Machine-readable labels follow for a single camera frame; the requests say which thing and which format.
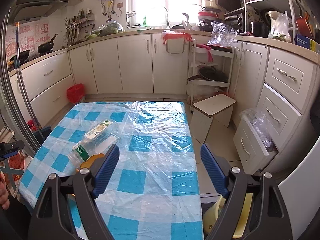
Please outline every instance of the red trash bin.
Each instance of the red trash bin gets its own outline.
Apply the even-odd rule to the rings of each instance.
[[[74,105],[79,103],[85,103],[84,97],[84,85],[83,84],[76,84],[67,90],[67,97],[71,103]]]

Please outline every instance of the person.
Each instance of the person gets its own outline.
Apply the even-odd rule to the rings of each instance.
[[[4,174],[0,171],[0,205],[4,210],[7,210],[10,205],[9,193],[7,191],[7,185],[5,183]]]

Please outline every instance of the white stool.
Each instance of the white stool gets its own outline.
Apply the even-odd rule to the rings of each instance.
[[[195,110],[190,124],[191,135],[203,144],[208,136],[213,118],[228,127],[235,102],[232,98],[219,94],[194,103]]]

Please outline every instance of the window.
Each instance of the window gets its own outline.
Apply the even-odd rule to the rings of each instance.
[[[144,19],[148,26],[165,25],[164,7],[169,12],[170,25],[180,24],[182,20],[186,20],[182,13],[189,15],[190,23],[197,23],[200,4],[201,0],[128,0],[130,11],[137,12],[135,18],[130,19],[130,25],[143,25]]]

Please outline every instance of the plastic bottle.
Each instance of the plastic bottle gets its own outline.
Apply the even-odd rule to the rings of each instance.
[[[81,141],[74,145],[72,152],[68,154],[74,166],[79,167],[92,155],[105,154],[110,146],[118,141],[118,136],[112,133],[112,126],[113,122],[105,119],[82,136]]]

